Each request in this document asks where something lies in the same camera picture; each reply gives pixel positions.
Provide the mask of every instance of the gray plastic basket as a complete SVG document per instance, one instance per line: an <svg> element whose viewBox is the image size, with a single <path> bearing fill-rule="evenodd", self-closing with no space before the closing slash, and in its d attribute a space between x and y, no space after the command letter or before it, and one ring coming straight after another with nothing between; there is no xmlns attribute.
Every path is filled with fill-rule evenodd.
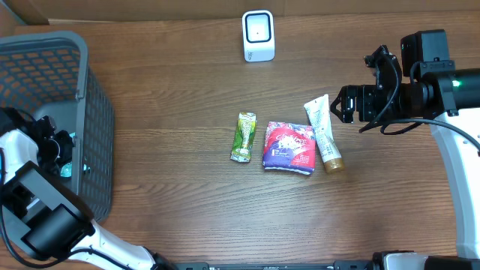
<svg viewBox="0 0 480 270"><path fill-rule="evenodd" d="M52 116L58 130L75 133L72 176L64 185L102 221L113 191L110 100L89 67L85 41L71 31L0 38L0 107Z"/></svg>

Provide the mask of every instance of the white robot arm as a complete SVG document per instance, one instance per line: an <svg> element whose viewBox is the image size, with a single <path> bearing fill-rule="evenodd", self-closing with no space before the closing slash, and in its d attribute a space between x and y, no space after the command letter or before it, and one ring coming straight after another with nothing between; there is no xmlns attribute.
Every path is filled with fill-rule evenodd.
<svg viewBox="0 0 480 270"><path fill-rule="evenodd" d="M446 112L436 120L467 132L480 142L480 108L460 109L458 116ZM480 259L480 156L463 136L444 127L430 126L439 146L450 184L457 218L457 255Z"/></svg>
<svg viewBox="0 0 480 270"><path fill-rule="evenodd" d="M7 132L0 137L0 148L3 149L2 164L4 164L5 180L4 185L12 179L15 179L17 172L25 166L28 162L33 163L35 166L37 163L38 146L37 143L30 138L30 136L24 134L22 131L15 129ZM32 197L31 202L27 205L27 209L34 209L35 205L45 203L38 196ZM5 206L2 206L2 212L4 219L7 221L5 227L7 228L7 235L9 239L16 239L15 224L13 222L14 217L12 212ZM91 263L102 269L155 269L157 265L154 259L154 254L150 253L144 247L135 246L122 241L112 233L106 231L94 220L91 220L91 233L85 234L81 237L77 244L71 249L73 253L69 256L71 260L81 260L87 263ZM21 247L23 243L18 242L16 244ZM106 258L98 256L94 253L79 252L80 250L92 250L100 254L103 254ZM118 267L111 263L117 262L124 267Z"/></svg>

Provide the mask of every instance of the wooden table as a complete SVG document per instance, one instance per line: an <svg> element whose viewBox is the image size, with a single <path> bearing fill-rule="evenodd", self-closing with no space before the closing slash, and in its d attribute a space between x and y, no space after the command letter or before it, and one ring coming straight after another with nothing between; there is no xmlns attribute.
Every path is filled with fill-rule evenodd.
<svg viewBox="0 0 480 270"><path fill-rule="evenodd" d="M332 116L346 171L264 172L269 121L307 124L303 104L373 84L362 57L445 29L458 68L480 67L480 12L275 19L271 62L246 64L240 19L29 26L72 30L116 109L113 209L104 226L176 262L328 263L408 249L455 254L455 215L428 127L403 136ZM239 112L255 112L249 164L229 159ZM3 246L0 265L20 268ZM66 262L58 269L84 269Z"/></svg>

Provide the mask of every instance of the wall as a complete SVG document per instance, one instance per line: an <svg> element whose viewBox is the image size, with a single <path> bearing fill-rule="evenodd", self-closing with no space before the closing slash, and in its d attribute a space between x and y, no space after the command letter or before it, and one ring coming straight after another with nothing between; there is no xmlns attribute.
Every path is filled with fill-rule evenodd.
<svg viewBox="0 0 480 270"><path fill-rule="evenodd" d="M241 17L265 8L275 16L480 10L479 0L7 0L28 23L43 20L146 21Z"/></svg>
<svg viewBox="0 0 480 270"><path fill-rule="evenodd" d="M0 3L0 37L6 37L14 34L15 26L20 23L11 15L10 11Z"/></svg>

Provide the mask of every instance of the black camera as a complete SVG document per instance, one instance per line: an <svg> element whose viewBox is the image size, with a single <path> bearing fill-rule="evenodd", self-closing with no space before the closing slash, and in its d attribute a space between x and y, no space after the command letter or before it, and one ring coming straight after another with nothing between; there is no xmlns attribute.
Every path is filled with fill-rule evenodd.
<svg viewBox="0 0 480 270"><path fill-rule="evenodd" d="M444 112L456 116L459 109L480 107L480 69L455 70L444 30L419 31L402 38L400 46L403 73L387 46L364 57L376 84L340 90L330 110L342 122L352 123L357 111L361 122L370 122L362 132L396 119L435 119ZM409 83L401 83L402 74Z"/></svg>

